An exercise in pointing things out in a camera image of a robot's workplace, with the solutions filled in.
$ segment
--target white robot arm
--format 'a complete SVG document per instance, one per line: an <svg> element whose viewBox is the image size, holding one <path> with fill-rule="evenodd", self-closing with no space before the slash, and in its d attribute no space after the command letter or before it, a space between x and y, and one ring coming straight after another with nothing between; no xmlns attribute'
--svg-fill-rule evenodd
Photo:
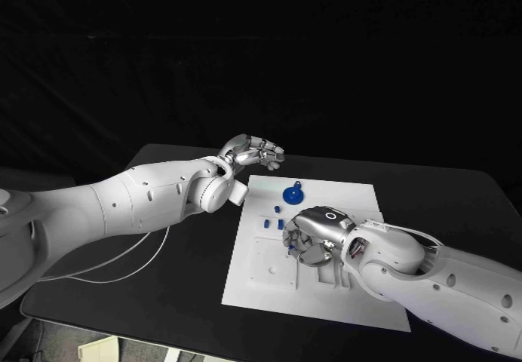
<svg viewBox="0 0 522 362"><path fill-rule="evenodd" d="M423 246L410 233L433 245ZM321 267L339 257L371 296L403 304L476 347L522 359L520 271L416 230L370 219L357 225L332 207L303 210L283 234L300 263Z"/></svg>
<svg viewBox="0 0 522 362"><path fill-rule="evenodd" d="M218 156L133 167L93 185L50 192L0 189L0 308L32 287L64 255L114 235L155 232L189 215L237 205L249 188L234 176L249 164L280 167L285 151L234 137Z"/></svg>

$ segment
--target robotic hand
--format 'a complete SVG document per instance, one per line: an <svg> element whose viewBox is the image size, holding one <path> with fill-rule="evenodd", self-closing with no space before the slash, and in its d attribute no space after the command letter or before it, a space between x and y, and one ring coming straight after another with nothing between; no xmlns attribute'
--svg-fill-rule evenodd
<svg viewBox="0 0 522 362"><path fill-rule="evenodd" d="M0 308L84 244L155 232L195 213L214 213L227 200L240 205L249 188L237 173L256 163L276 170L283 161L282 147L243 134L218 156L145 164L93 185L50 192L0 189Z"/></svg>
<svg viewBox="0 0 522 362"><path fill-rule="evenodd" d="M285 227L283 244L308 266L339 258L371 296L403 304L475 346L522 359L520 271L416 230L371 219L357 225L332 207L299 213Z"/></svg>

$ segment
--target white platform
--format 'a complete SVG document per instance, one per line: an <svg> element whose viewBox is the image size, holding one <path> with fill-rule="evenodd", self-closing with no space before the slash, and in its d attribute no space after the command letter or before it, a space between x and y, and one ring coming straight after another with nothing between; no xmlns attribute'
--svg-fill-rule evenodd
<svg viewBox="0 0 522 362"><path fill-rule="evenodd" d="M305 200L289 205L283 191L298 180ZM300 265L287 257L277 229L279 219L286 223L300 210L315 206L339 209L357 223L365 218L384 221L374 186L253 175L249 187L223 303L410 332L403 306L377 300L364 291L354 276L344 272L339 259L324 268Z"/></svg>

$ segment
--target blue small part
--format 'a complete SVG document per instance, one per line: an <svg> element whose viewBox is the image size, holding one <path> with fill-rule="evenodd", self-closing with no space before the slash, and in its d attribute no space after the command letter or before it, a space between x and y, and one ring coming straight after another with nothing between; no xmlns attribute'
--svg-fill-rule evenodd
<svg viewBox="0 0 522 362"><path fill-rule="evenodd" d="M290 205L298 205L303 202L305 194L302 190L302 182L296 181L293 187L289 187L283 192L283 200Z"/></svg>

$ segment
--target floor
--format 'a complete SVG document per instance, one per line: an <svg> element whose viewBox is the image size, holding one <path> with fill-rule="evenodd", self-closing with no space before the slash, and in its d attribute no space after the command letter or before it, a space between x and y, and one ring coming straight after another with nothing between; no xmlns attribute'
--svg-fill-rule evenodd
<svg viewBox="0 0 522 362"><path fill-rule="evenodd" d="M32 357L37 351L38 340L42 335L42 354L35 355L35 362L78 362L78 346L107 338L104 334L64 327L41 321L32 321L9 355L6 361L19 362L21 358ZM122 362L163 362L168 348L148 343L120 339ZM202 362L200 354L182 352L179 362Z"/></svg>

